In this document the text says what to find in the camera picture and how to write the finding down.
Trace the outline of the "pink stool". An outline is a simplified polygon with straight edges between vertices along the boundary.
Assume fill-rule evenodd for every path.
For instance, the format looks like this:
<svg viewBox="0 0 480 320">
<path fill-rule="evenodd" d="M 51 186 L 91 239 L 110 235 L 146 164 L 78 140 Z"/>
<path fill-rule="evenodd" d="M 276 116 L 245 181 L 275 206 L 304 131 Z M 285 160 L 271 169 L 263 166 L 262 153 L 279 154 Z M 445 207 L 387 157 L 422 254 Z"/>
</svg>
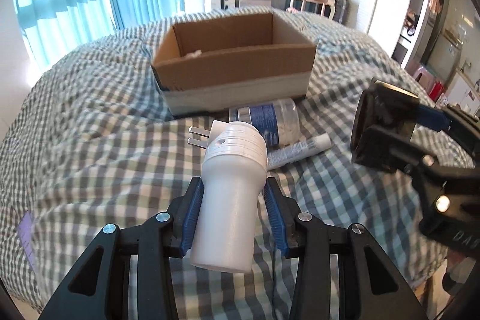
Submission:
<svg viewBox="0 0 480 320">
<path fill-rule="evenodd" d="M 434 86 L 440 82 L 438 76 L 429 68 L 419 66 L 413 74 L 413 79 L 425 89 L 426 93 L 430 95 L 434 90 Z"/>
</svg>

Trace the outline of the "checkered bed quilt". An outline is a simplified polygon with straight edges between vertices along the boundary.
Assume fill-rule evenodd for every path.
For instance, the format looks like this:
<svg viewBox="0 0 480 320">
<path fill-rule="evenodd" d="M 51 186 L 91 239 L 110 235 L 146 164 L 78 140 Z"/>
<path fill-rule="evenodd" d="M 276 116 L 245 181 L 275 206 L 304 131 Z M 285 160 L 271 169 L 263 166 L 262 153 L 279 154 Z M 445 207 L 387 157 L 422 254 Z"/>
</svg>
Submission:
<svg viewBox="0 0 480 320">
<path fill-rule="evenodd" d="M 371 79 L 399 85 L 423 104 L 430 99 L 363 32 L 311 13 L 287 14 L 317 46 L 298 106 L 301 136 L 326 133 L 332 146 L 272 176 L 325 223 L 365 225 L 416 288 L 442 266 L 448 250 L 419 232 L 420 202 L 410 179 L 353 164 L 350 139 Z M 128 28 L 66 55 L 32 88 L 1 143 L 1 279 L 37 311 L 105 224 L 143 223 L 166 210 L 200 172 L 203 152 L 188 145 L 187 133 L 209 127 L 212 118 L 173 118 L 151 71 L 174 23 L 167 18 Z M 36 273 L 17 233 L 27 211 Z"/>
</svg>

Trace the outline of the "brown cardboard box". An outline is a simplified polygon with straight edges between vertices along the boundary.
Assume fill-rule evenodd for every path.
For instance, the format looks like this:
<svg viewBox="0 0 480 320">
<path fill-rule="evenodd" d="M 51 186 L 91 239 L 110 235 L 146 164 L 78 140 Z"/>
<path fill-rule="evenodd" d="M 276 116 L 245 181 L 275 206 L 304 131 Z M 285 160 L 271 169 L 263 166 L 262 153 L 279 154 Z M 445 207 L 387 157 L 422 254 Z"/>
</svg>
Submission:
<svg viewBox="0 0 480 320">
<path fill-rule="evenodd" d="M 240 10 L 171 26 L 151 68 L 172 115 L 305 96 L 317 47 L 288 19 Z"/>
</svg>

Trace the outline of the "black square object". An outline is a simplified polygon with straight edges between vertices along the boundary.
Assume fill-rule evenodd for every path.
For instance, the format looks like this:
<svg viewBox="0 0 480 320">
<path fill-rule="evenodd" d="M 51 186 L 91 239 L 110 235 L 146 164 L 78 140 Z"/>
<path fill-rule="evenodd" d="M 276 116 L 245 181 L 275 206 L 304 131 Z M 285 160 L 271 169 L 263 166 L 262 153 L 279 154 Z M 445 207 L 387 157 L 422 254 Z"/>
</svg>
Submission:
<svg viewBox="0 0 480 320">
<path fill-rule="evenodd" d="M 416 124 L 418 95 L 377 78 L 361 93 L 352 127 L 352 162 L 385 173 L 395 172 L 389 163 L 393 141 L 370 131 L 380 128 L 394 136 L 410 139 Z"/>
</svg>

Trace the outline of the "white plug-in device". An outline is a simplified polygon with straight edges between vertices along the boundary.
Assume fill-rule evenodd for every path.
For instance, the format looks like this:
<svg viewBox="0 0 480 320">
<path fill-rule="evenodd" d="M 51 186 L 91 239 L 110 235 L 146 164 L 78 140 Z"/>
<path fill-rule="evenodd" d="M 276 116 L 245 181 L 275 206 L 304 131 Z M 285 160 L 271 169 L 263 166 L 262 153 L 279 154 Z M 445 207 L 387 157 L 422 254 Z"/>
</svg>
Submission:
<svg viewBox="0 0 480 320">
<path fill-rule="evenodd" d="M 205 150 L 203 196 L 190 263 L 210 271 L 249 273 L 256 237 L 258 197 L 267 178 L 267 147 L 244 122 L 215 120 L 209 130 L 190 127 L 190 145 Z"/>
</svg>

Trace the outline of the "clear plastic jar blue label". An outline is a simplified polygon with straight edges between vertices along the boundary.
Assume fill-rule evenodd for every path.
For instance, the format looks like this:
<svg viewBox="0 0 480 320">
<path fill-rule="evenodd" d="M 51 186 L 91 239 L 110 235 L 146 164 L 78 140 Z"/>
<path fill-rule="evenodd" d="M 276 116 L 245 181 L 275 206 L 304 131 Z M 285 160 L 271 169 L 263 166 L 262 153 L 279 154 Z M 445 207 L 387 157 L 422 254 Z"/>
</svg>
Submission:
<svg viewBox="0 0 480 320">
<path fill-rule="evenodd" d="M 297 106 L 291 98 L 229 109 L 230 122 L 252 125 L 271 148 L 284 147 L 299 140 L 298 116 Z"/>
</svg>

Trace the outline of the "white tube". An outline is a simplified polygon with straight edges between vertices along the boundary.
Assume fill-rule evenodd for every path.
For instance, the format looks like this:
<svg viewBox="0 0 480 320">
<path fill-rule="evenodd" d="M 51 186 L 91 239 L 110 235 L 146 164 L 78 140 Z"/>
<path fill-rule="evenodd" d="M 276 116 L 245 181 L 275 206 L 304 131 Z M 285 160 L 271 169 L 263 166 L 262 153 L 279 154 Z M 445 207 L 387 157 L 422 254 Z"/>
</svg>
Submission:
<svg viewBox="0 0 480 320">
<path fill-rule="evenodd" d="M 312 137 L 308 140 L 302 140 L 295 144 L 288 145 L 282 149 L 277 149 L 268 153 L 267 171 L 276 170 L 290 163 L 296 163 L 305 158 L 315 156 L 331 148 L 331 140 L 324 133 Z"/>
</svg>

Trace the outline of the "white figurine bottle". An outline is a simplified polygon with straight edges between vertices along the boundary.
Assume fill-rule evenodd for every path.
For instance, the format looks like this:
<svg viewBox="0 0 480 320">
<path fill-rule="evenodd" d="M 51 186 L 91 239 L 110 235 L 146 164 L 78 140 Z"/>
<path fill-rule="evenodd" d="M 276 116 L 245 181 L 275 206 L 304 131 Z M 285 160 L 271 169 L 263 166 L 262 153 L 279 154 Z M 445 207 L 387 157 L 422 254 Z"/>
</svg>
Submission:
<svg viewBox="0 0 480 320">
<path fill-rule="evenodd" d="M 185 55 L 185 58 L 196 58 L 198 56 L 200 56 L 202 54 L 202 50 L 201 49 L 197 49 L 196 51 L 194 52 L 191 52 L 191 53 L 188 53 Z"/>
</svg>

